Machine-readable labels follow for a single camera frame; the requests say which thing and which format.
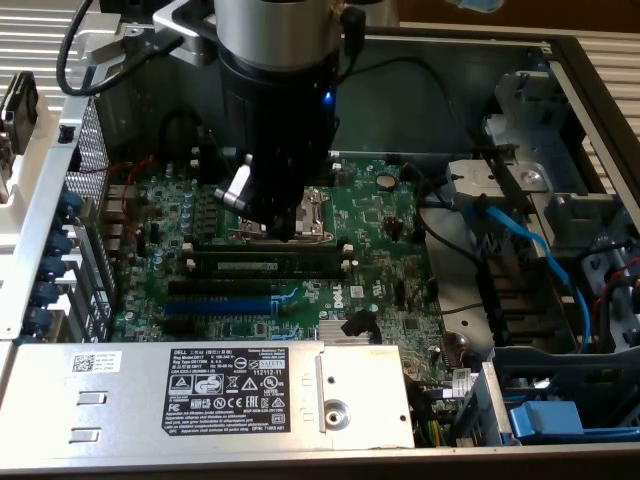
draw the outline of green circuit board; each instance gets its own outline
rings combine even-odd
[[[377,184],[380,175],[395,180],[393,188],[381,189]],[[193,327],[188,338],[167,328],[176,322],[165,312],[168,301],[189,300],[188,295],[169,292],[171,282],[190,278],[186,268],[190,245],[184,245],[185,235],[213,250],[264,246],[273,241],[266,238],[261,225],[218,207],[213,201],[215,187],[192,183],[186,173],[171,172],[170,178],[158,175],[136,186],[147,201],[138,208],[139,219],[134,218],[133,223],[144,225],[147,238],[156,223],[160,236],[156,244],[147,245],[145,258],[137,255],[131,233],[123,239],[113,341],[322,340],[322,321],[342,324],[364,309],[375,312],[383,343],[400,347],[406,373],[425,381],[448,378],[442,359],[429,361],[429,348],[441,346],[441,317],[437,303],[428,297],[431,272],[424,241],[413,238],[413,185],[399,181],[398,167],[378,159],[342,160],[334,187],[310,187],[305,192],[298,235],[291,244],[305,252],[324,252],[346,241],[344,248],[351,250],[348,260],[346,264],[338,260],[336,266],[343,268],[343,278],[269,278],[269,264],[297,262],[295,254],[287,260],[247,260],[240,268],[255,268],[255,275],[243,279],[230,275],[221,280],[237,289],[240,301],[247,298],[244,286],[261,283],[290,298],[271,314],[193,315],[187,319]],[[328,254],[325,260],[324,255],[319,254],[316,261],[336,261]],[[228,263],[216,259],[218,267]],[[228,268],[229,274],[237,273],[237,264]],[[404,290],[402,304],[398,302],[399,284]]]

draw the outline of power supply label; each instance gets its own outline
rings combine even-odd
[[[287,348],[172,349],[162,428],[171,436],[291,431]]]

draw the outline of motherboard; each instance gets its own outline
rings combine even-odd
[[[124,213],[112,341],[328,341],[338,332],[333,340],[346,343],[339,327],[367,316],[378,343],[400,347],[405,373],[446,379],[413,184],[381,159],[340,160],[333,175],[333,187],[307,188],[286,244],[171,165],[129,187],[137,205]]]

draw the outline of blue cable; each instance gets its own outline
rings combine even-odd
[[[573,287],[573,285],[571,284],[569,274],[560,266],[555,257],[551,255],[551,251],[547,246],[547,242],[545,242],[544,238],[542,238],[537,233],[533,233],[522,228],[522,226],[514,222],[511,217],[509,217],[506,213],[504,213],[502,210],[497,209],[496,207],[487,208],[487,215],[498,220],[501,224],[503,224],[516,235],[528,238],[536,242],[544,251],[547,257],[547,262],[549,263],[549,267],[551,268],[553,273],[557,275],[557,277],[562,281],[562,283],[567,286],[567,288],[569,288],[570,290],[575,288],[578,302],[580,303],[580,309],[582,310],[582,315],[584,317],[584,341],[582,342],[582,349],[580,350],[580,353],[585,353],[589,344],[589,338],[591,337],[591,317],[589,315],[589,309],[587,308],[587,302],[584,300],[582,292],[577,287]]]

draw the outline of barcode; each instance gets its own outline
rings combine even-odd
[[[73,359],[72,372],[91,372],[93,371],[93,363],[95,355],[76,355]]]

